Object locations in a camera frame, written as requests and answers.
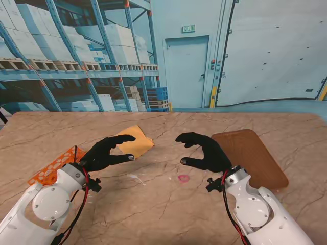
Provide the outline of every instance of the black glove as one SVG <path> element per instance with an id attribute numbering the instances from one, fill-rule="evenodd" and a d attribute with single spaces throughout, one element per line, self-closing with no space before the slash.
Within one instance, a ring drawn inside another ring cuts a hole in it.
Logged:
<path id="1" fill-rule="evenodd" d="M 227 158 L 219 144 L 206 135 L 194 132 L 179 135 L 176 142 L 185 143 L 185 148 L 190 148 L 196 144 L 202 146 L 203 159 L 183 157 L 180 163 L 211 172 L 224 172 L 231 167 L 230 160 Z"/>
<path id="2" fill-rule="evenodd" d="M 87 172 L 100 171 L 109 165 L 116 165 L 122 162 L 133 161 L 132 154 L 125 155 L 111 155 L 110 150 L 115 148 L 117 144 L 122 144 L 127 141 L 135 141 L 131 135 L 118 135 L 114 137 L 107 137 L 97 142 L 81 159 L 84 161 L 83 167 Z"/>

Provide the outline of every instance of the green exit sign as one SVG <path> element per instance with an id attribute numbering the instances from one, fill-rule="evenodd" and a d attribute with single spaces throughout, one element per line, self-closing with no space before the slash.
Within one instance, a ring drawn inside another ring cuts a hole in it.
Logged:
<path id="1" fill-rule="evenodd" d="M 182 32 L 187 33 L 187 32 L 195 32 L 195 25 L 191 24 L 189 26 L 183 26 L 182 27 Z"/>

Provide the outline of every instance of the orange cloth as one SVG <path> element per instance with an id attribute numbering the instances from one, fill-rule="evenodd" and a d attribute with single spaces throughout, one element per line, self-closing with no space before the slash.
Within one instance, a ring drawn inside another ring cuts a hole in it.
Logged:
<path id="1" fill-rule="evenodd" d="M 154 146 L 153 140 L 146 137 L 138 125 L 120 131 L 117 135 L 130 134 L 135 137 L 135 141 L 124 142 L 118 145 L 118 148 L 124 154 L 133 154 L 135 158 L 140 157 Z"/>

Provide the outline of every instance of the pink stain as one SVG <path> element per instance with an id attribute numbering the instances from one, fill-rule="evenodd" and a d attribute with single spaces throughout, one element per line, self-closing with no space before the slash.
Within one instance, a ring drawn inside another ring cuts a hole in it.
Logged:
<path id="1" fill-rule="evenodd" d="M 188 175 L 179 175 L 178 179 L 180 182 L 186 183 L 190 180 L 190 176 Z"/>

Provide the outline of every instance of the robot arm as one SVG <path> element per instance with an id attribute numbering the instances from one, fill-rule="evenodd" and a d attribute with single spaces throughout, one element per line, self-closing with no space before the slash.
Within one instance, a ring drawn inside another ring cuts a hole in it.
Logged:
<path id="1" fill-rule="evenodd" d="M 255 189 L 249 185 L 251 175 L 243 168 L 232 167 L 230 160 L 217 142 L 208 136 L 183 133 L 176 138 L 185 147 L 202 146 L 204 158 L 184 157 L 181 163 L 202 170 L 224 172 L 216 180 L 208 179 L 206 189 L 223 192 L 226 211 L 246 245 L 313 245 L 311 240 L 284 209 L 275 195 L 265 187 Z M 227 196 L 233 195 L 236 207 L 233 211 L 236 222 L 229 213 Z"/>
<path id="2" fill-rule="evenodd" d="M 43 186 L 36 182 L 30 186 L 0 223 L 0 244 L 63 244 L 82 211 L 88 190 L 99 192 L 101 189 L 101 186 L 98 185 L 100 180 L 89 178 L 87 172 L 103 170 L 109 165 L 134 160 L 132 154 L 119 156 L 110 154 L 110 150 L 115 148 L 117 144 L 134 140 L 135 138 L 131 135 L 104 138 L 85 154 L 80 165 L 70 163 L 57 170 L 57 181 L 53 185 Z M 84 189 L 83 186 L 85 187 L 85 195 L 78 215 L 69 226 L 69 230 L 67 229 L 57 236 L 72 207 L 70 194 Z M 48 229 L 26 219 L 25 210 L 31 201 L 34 214 L 40 220 L 50 222 Z"/>
<path id="3" fill-rule="evenodd" d="M 237 166 L 228 171 L 224 183 L 226 192 L 236 199 L 233 213 L 249 244 L 313 245 L 275 195 L 265 187 L 251 187 L 250 178 L 245 169 Z M 221 192 L 221 180 L 209 179 L 207 190 Z"/>
<path id="4" fill-rule="evenodd" d="M 84 173 L 72 164 L 57 170 L 57 174 L 55 184 L 43 188 L 37 182 L 25 191 L 0 224 L 1 244 L 51 244 L 72 207 L 69 195 L 85 184 Z M 39 219 L 54 221 L 48 229 L 26 219 L 25 209 L 30 201 Z"/>

